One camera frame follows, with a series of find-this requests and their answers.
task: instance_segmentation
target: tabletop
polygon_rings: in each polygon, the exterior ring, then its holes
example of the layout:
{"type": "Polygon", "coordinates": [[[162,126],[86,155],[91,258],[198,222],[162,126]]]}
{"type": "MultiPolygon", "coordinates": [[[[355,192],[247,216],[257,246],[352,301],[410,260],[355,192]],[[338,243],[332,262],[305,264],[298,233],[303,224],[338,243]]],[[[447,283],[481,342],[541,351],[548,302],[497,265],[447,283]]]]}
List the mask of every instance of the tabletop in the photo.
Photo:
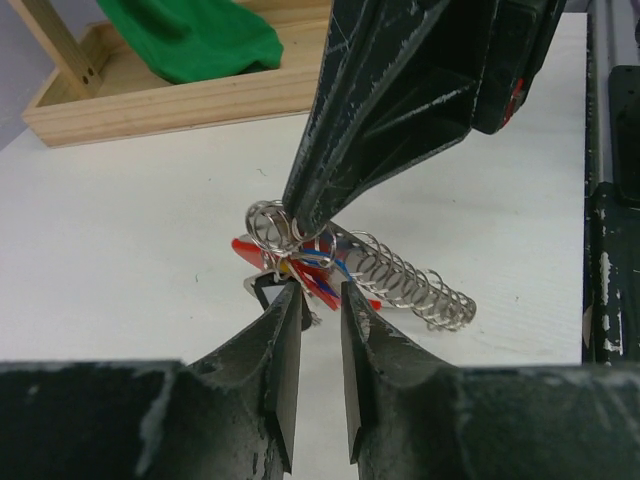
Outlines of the tabletop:
{"type": "MultiPolygon", "coordinates": [[[[457,333],[383,315],[457,365],[581,356],[586,16],[565,14],[529,99],[499,134],[362,195],[366,230],[478,304],[457,333]]],[[[0,359],[196,360],[261,313],[236,257],[256,200],[279,198],[306,116],[0,152],[0,359]]],[[[338,315],[303,334],[294,478],[348,466],[338,315]]]]}

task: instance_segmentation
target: metal spring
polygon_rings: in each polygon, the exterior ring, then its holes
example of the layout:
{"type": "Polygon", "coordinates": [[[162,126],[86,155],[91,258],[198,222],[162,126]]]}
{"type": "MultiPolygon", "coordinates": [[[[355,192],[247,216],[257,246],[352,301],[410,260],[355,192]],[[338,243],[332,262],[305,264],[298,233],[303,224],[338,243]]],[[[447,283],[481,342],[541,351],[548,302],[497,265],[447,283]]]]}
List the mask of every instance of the metal spring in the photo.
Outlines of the metal spring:
{"type": "Polygon", "coordinates": [[[403,260],[373,235],[363,231],[347,232],[329,224],[312,236],[298,229],[290,220],[280,201],[261,201],[253,204],[245,216],[247,233],[263,252],[265,266],[279,271],[284,259],[313,260],[322,268],[334,266],[340,238],[353,244],[345,263],[360,288],[397,307],[411,309],[423,319],[430,330],[456,331],[469,324],[476,313],[475,302],[449,288],[433,270],[420,270],[403,260]],[[320,250],[320,237],[330,238],[326,257],[302,251],[303,243],[314,240],[320,250]]]}

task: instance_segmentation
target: wooden post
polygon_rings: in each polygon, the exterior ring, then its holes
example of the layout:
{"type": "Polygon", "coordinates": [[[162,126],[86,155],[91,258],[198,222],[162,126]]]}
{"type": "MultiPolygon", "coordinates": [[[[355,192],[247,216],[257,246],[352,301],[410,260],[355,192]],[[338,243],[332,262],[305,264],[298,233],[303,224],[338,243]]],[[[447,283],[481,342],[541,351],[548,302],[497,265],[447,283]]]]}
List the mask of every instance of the wooden post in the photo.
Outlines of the wooden post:
{"type": "Polygon", "coordinates": [[[102,79],[49,0],[9,0],[80,98],[93,98],[102,79]]]}

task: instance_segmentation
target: green cloth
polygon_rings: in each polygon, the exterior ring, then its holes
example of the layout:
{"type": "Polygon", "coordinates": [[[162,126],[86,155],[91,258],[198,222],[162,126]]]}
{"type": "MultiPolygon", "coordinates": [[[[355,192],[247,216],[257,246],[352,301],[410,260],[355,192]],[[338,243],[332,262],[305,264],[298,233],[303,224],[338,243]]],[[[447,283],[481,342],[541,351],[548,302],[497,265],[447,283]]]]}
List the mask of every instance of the green cloth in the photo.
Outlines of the green cloth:
{"type": "Polygon", "coordinates": [[[171,83],[278,68],[282,44],[231,0],[98,0],[129,46],[171,83]]]}

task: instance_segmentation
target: wooden tray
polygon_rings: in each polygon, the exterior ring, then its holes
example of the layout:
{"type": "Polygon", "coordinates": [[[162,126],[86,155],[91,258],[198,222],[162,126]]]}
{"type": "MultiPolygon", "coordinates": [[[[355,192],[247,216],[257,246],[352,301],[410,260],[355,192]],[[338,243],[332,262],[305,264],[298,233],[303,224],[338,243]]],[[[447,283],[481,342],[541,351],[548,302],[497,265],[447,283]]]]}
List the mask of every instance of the wooden tray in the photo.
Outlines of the wooden tray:
{"type": "Polygon", "coordinates": [[[49,146],[307,112],[330,11],[330,0],[242,2],[277,30],[280,69],[171,85],[110,23],[90,25],[78,44],[48,0],[9,2],[57,66],[23,113],[49,146]]]}

